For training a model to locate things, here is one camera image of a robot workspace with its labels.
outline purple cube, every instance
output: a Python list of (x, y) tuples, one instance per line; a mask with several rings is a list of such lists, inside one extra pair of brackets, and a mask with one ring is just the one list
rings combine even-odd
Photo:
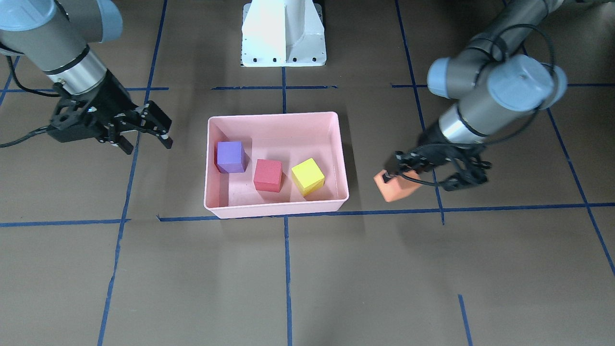
[(218, 142), (216, 166), (221, 173), (245, 172), (245, 153), (241, 142)]

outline brown floor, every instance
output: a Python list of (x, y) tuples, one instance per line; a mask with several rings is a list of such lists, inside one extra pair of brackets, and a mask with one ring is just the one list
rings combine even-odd
[[(504, 3), (327, 1), (327, 64), (285, 71), (239, 65), (245, 3), (118, 0), (124, 34), (92, 44), (135, 103), (173, 119), (171, 150), (149, 135), (133, 156), (46, 135), (0, 150), (0, 344), (613, 343), (615, 4), (541, 25), (569, 89), (485, 152), (488, 184), (387, 204), (371, 178), (453, 102), (425, 87), (429, 66)], [(539, 36), (525, 46), (547, 58)], [(27, 58), (17, 73), (50, 87)], [(0, 142), (48, 121), (54, 100), (0, 87)], [(209, 117), (308, 111), (339, 114), (340, 212), (215, 219)]]

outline black cable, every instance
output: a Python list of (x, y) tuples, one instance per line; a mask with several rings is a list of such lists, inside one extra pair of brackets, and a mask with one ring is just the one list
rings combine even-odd
[[(491, 43), (491, 48), (489, 49), (489, 55), (493, 58), (493, 47), (495, 47), (495, 42), (501, 38), (501, 36), (506, 32), (509, 31), (511, 29), (516, 29), (516, 28), (527, 28), (527, 29), (532, 29), (533, 31), (539, 33), (545, 40), (545, 42), (547, 43), (547, 48), (549, 49), (549, 73), (551, 74), (551, 76), (554, 75), (555, 73), (555, 46), (553, 45), (553, 41), (551, 40), (551, 38), (549, 37), (549, 35), (547, 35), (547, 33), (545, 33), (544, 31), (542, 31), (540, 28), (538, 28), (536, 25), (532, 25), (532, 24), (515, 24), (515, 25), (511, 25), (508, 26), (506, 29), (500, 31), (495, 38), (493, 39), (492, 43)], [(502, 52), (502, 60), (503, 62), (505, 62), (508, 57), (508, 52)]]
[(19, 89), (23, 90), (23, 91), (27, 91), (27, 92), (31, 92), (32, 94), (36, 94), (36, 95), (40, 95), (40, 96), (46, 96), (46, 97), (60, 97), (60, 94), (48, 94), (46, 92), (41, 92), (41, 91), (37, 91), (34, 89), (30, 89), (27, 88), (25, 86), (23, 86), (19, 80), (17, 79), (17, 74), (15, 73), (15, 67), (13, 66), (13, 58), (9, 57), (7, 55), (6, 57), (6, 62), (9, 64), (9, 71), (10, 71), (10, 75), (11, 77), (13, 77), (13, 80), (15, 81), (15, 84), (17, 84), (17, 86), (19, 87)]
[(30, 131), (28, 134), (26, 134), (25, 136), (23, 136), (20, 139), (16, 139), (16, 140), (14, 140), (12, 142), (8, 142), (8, 143), (0, 144), (0, 148), (11, 147), (13, 145), (16, 145), (16, 144), (19, 144), (19, 143), (25, 141), (26, 139), (32, 138), (35, 135), (44, 134), (45, 132), (47, 132), (47, 126), (39, 127), (38, 129), (36, 129), (34, 131)]
[[(506, 31), (509, 31), (509, 30), (515, 29), (515, 28), (528, 28), (528, 29), (532, 29), (533, 31), (539, 33), (544, 38), (545, 42), (547, 43), (547, 48), (549, 50), (549, 64), (548, 64), (548, 66), (549, 66), (549, 74), (553, 78), (554, 75), (555, 75), (555, 46), (553, 45), (553, 41), (551, 40), (549, 35), (547, 35), (547, 33), (542, 31), (536, 25), (532, 25), (532, 24), (515, 24), (515, 25), (508, 26), (507, 28), (505, 28), (502, 31), (500, 31), (495, 36), (495, 38), (493, 39), (493, 43), (491, 43), (491, 48), (489, 50), (489, 54), (491, 55), (491, 57), (493, 58), (493, 47), (495, 46), (495, 42), (497, 42), (498, 39), (500, 39), (501, 36)], [(507, 60), (507, 57), (508, 57), (508, 52), (502, 52), (502, 61), (503, 62), (505, 62)], [(418, 149), (421, 149), (421, 148), (425, 148), (425, 147), (455, 147), (455, 148), (460, 148), (460, 149), (472, 149), (472, 148), (475, 148), (477, 146), (488, 147), (490, 145), (500, 144), (502, 142), (506, 142), (508, 140), (511, 140), (511, 139), (515, 138), (516, 136), (521, 134), (523, 131), (527, 130), (530, 127), (530, 125), (534, 122), (534, 120), (537, 118), (538, 113), (540, 113), (540, 109), (537, 107), (534, 110), (534, 113), (532, 113), (532, 115), (530, 115), (530, 118), (521, 127), (519, 127), (519, 129), (517, 129), (515, 132), (513, 132), (513, 133), (511, 133), (511, 134), (509, 134), (507, 136), (504, 136), (504, 137), (502, 137), (500, 139), (497, 139), (497, 140), (492, 140), (492, 141), (483, 142), (483, 143), (428, 143), (428, 144), (424, 144), (424, 145), (421, 145), (421, 146), (415, 148), (414, 151), (416, 151)], [(447, 158), (449, 159), (449, 161), (453, 162), (457, 172), (462, 174), (462, 169), (459, 166), (459, 164), (454, 160), (454, 158), (451, 158), (451, 157), (447, 157)], [(440, 186), (442, 186), (442, 182), (432, 183), (432, 182), (428, 182), (426, 180), (414, 179), (412, 177), (406, 176), (405, 174), (403, 174), (403, 172), (400, 173), (399, 175), (401, 175), (404, 179), (409, 180), (411, 182), (415, 182), (415, 183), (419, 183), (419, 184), (423, 184), (423, 185), (427, 185), (427, 186), (431, 186), (431, 187), (440, 187)]]

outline yellow cube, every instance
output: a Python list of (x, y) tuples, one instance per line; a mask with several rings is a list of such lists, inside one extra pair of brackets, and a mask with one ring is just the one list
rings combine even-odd
[(291, 169), (293, 181), (303, 196), (320, 189), (325, 185), (325, 175), (313, 158), (309, 158)]

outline red cube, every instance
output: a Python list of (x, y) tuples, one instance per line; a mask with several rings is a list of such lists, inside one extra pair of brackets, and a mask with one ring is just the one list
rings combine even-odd
[(282, 188), (282, 163), (274, 160), (256, 160), (254, 187), (258, 191), (280, 192)]

